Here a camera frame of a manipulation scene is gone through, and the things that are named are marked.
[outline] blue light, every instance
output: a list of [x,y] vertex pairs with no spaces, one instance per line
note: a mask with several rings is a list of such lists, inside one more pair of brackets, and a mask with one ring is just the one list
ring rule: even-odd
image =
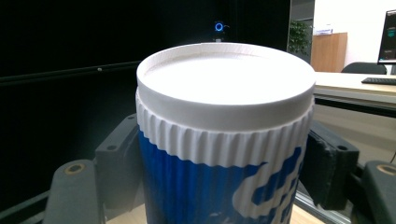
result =
[[395,30],[390,30],[390,29],[388,29],[388,36],[389,37],[394,37],[395,36],[395,33],[396,33],[396,31]]
[[223,30],[223,28],[224,28],[224,25],[221,22],[216,23],[215,30],[217,32],[221,32]]

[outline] cable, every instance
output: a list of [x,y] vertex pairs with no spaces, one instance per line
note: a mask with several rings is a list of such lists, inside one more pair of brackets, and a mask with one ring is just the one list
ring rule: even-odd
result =
[[395,154],[393,154],[393,158],[392,158],[392,160],[390,160],[390,163],[393,163],[393,161],[395,160],[395,157],[396,157],[396,151],[395,151]]

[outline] wooden cabinet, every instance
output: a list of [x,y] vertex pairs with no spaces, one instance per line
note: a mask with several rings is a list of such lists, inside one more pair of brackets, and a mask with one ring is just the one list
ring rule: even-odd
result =
[[311,66],[316,72],[339,73],[344,68],[347,33],[314,35],[312,37]]

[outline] black wall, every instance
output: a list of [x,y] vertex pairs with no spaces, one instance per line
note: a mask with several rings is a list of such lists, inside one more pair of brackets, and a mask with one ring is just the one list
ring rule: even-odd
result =
[[289,0],[1,1],[0,211],[93,159],[135,113],[135,69],[151,53],[213,41],[215,21],[226,41],[286,50],[289,14]]

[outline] table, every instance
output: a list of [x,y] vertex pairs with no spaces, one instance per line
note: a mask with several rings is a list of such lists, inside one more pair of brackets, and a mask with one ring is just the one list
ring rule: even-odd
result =
[[386,75],[316,72],[315,95],[396,108],[396,86],[361,83],[367,77],[396,78]]
[[[302,208],[294,205],[290,224],[322,224],[323,222],[305,212]],[[146,224],[146,210],[142,204],[129,213],[115,217],[107,224]]]

